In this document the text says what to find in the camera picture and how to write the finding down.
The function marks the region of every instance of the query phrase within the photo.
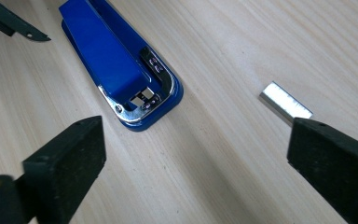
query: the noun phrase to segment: stapler anvil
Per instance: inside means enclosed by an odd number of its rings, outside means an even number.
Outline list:
[[[107,103],[143,131],[179,104],[183,88],[155,51],[105,0],[69,0],[62,29]]]

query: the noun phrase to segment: wooden surface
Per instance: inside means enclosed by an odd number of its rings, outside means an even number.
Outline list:
[[[345,223],[289,166],[276,81],[358,139],[358,1],[111,0],[185,95],[150,129],[122,126],[61,28],[64,1],[0,1],[51,37],[0,33],[0,174],[73,122],[103,116],[107,163],[72,223]]]

